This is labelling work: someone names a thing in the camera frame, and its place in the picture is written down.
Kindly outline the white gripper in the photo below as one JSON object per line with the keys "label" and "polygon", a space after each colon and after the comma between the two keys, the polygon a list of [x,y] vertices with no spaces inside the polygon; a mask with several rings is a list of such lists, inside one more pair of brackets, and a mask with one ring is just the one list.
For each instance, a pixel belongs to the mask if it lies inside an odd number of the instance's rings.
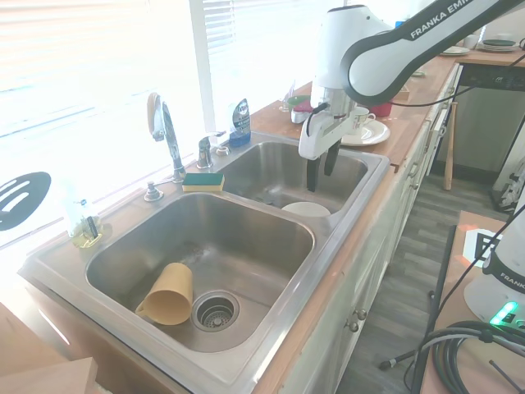
{"label": "white gripper", "polygon": [[346,134],[354,134],[355,111],[345,118],[335,119],[332,113],[324,110],[310,115],[303,123],[299,138],[299,155],[307,161],[307,188],[317,189],[319,157],[327,152],[324,175],[330,176],[336,165],[340,150],[340,140]]}

